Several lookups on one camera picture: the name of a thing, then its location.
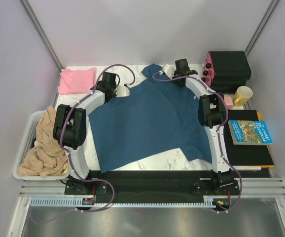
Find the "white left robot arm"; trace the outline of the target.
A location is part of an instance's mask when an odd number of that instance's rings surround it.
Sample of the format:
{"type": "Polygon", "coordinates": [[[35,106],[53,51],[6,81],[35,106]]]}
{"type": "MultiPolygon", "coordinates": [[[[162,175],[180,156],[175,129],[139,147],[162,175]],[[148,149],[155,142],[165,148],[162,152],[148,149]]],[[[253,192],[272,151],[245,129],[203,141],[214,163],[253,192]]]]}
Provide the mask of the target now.
{"type": "Polygon", "coordinates": [[[86,163],[83,144],[87,136],[88,116],[99,106],[117,96],[120,82],[119,75],[102,72],[90,92],[73,106],[61,104],[57,107],[53,127],[53,138],[68,156],[71,177],[76,182],[76,189],[88,194],[93,189],[93,182],[88,179],[90,169],[86,163]]]}

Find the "blue t-shirt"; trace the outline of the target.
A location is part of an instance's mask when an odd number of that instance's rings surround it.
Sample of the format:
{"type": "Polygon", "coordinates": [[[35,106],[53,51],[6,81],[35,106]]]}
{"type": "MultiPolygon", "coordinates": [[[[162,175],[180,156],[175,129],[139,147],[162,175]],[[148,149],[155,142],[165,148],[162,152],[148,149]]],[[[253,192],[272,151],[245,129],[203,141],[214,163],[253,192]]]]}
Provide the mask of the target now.
{"type": "Polygon", "coordinates": [[[153,79],[160,69],[146,66],[144,81],[132,87],[129,96],[112,98],[89,115],[101,172],[178,148],[188,161],[212,161],[198,120],[198,99],[165,76],[153,79]]]}

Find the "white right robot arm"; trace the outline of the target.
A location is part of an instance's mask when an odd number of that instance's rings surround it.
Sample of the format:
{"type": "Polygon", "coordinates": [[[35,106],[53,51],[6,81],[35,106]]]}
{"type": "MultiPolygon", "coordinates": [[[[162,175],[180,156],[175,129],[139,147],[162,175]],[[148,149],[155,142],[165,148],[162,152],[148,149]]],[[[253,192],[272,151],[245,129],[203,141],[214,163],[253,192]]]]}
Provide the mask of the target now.
{"type": "Polygon", "coordinates": [[[235,180],[234,167],[229,163],[224,141],[224,125],[228,122],[228,109],[223,95],[210,89],[195,70],[191,70],[186,59],[175,61],[176,68],[170,76],[178,86],[186,86],[199,99],[198,119],[208,137],[212,156],[211,190],[215,194],[240,194],[235,180]]]}

